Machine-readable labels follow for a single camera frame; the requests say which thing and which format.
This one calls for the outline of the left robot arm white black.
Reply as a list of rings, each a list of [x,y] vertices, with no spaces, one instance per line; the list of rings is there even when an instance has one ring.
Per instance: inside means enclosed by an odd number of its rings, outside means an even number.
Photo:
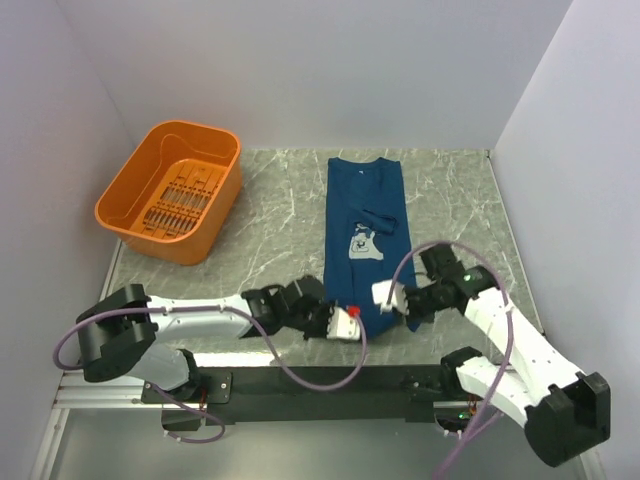
[[[100,318],[78,332],[80,365],[89,383],[129,375],[186,402],[199,392],[202,375],[192,352],[172,349],[171,342],[272,336],[283,328],[298,330],[305,339],[324,338],[334,310],[313,276],[204,300],[152,296],[142,285],[130,284],[79,316],[80,321]]]

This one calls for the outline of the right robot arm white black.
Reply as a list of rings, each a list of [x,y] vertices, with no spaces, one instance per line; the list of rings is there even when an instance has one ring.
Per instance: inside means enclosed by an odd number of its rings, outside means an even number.
[[[566,359],[521,313],[486,259],[467,268],[453,251],[457,245],[431,241],[405,254],[404,263],[420,257],[431,282],[411,289],[393,280],[384,298],[410,322],[456,309],[503,356],[493,364],[477,350],[463,348],[442,359],[438,377],[442,393],[452,399],[468,393],[481,398],[482,404],[437,472],[448,470],[500,416],[522,427],[536,456],[551,467],[607,441],[611,435],[608,382]]]

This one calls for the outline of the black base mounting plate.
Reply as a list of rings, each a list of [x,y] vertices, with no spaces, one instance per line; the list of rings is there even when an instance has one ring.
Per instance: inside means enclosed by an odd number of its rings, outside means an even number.
[[[365,366],[348,385],[316,392],[279,367],[203,367],[204,386],[186,401],[227,425],[245,422],[403,419],[432,423],[470,406],[471,396],[445,391],[437,364]]]

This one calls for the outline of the orange plastic laundry basket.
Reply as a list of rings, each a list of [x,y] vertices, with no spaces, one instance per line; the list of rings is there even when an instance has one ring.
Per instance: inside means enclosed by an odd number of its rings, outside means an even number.
[[[131,250],[180,265],[209,254],[242,188],[241,141],[186,121],[152,128],[95,205]]]

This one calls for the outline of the blue Mickey Mouse t-shirt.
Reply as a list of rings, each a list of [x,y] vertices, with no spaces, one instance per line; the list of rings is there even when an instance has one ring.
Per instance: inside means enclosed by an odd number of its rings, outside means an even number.
[[[371,286],[389,280],[412,249],[401,164],[328,160],[323,283],[327,299],[360,310],[368,337],[396,324]]]

